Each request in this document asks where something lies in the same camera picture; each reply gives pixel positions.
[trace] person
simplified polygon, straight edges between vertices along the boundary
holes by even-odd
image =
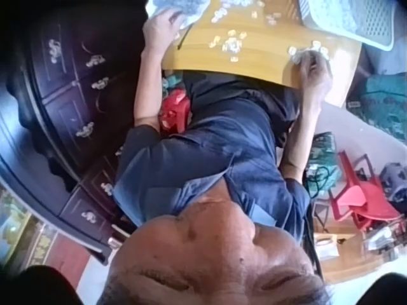
[[[184,71],[192,119],[162,139],[161,62],[182,22],[165,10],[143,28],[134,128],[113,191],[138,228],[115,255],[99,304],[325,304],[299,242],[328,63],[303,54],[300,101],[282,86]]]

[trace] yellow table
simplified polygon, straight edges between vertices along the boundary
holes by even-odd
[[[333,89],[326,101],[343,105],[359,59],[360,42],[307,29],[301,23],[297,0],[265,0],[264,7],[257,0],[245,8],[232,5],[226,16],[212,23],[214,12],[221,7],[220,0],[212,0],[203,17],[182,31],[163,60],[164,69],[227,72],[298,88],[298,70],[289,61],[288,48],[309,48],[317,40],[329,50],[331,59]],[[281,13],[281,17],[271,26],[266,16],[273,13]],[[236,37],[246,33],[238,54],[222,51],[230,30],[236,31]],[[210,48],[215,36],[221,39]]]

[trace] closed eye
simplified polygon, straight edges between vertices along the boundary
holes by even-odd
[[[178,280],[175,276],[165,274],[157,270],[142,270],[139,272],[139,274],[159,283],[160,285],[177,291],[185,291],[190,288],[187,283]]]

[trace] blue shirt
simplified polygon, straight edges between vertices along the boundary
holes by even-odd
[[[231,199],[253,222],[285,229],[298,241],[310,197],[276,165],[271,122],[259,105],[222,100],[194,113],[188,129],[161,139],[152,127],[129,131],[114,197],[141,226],[161,215],[178,215],[221,177]]]

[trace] red object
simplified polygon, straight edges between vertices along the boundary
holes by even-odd
[[[161,129],[164,133],[184,132],[187,125],[188,114],[190,113],[190,100],[186,96],[185,90],[175,89],[163,100],[159,119]]]
[[[58,234],[50,249],[45,265],[61,272],[75,289],[90,258],[89,252],[68,237]]]
[[[365,230],[373,220],[397,219],[400,213],[387,201],[380,179],[375,175],[368,156],[365,154],[358,160],[360,162],[365,159],[368,164],[368,181],[359,180],[344,151],[339,153],[339,157],[347,184],[336,197],[328,191],[335,220],[341,221],[352,216],[356,227]],[[340,213],[340,207],[348,207],[348,210]]]

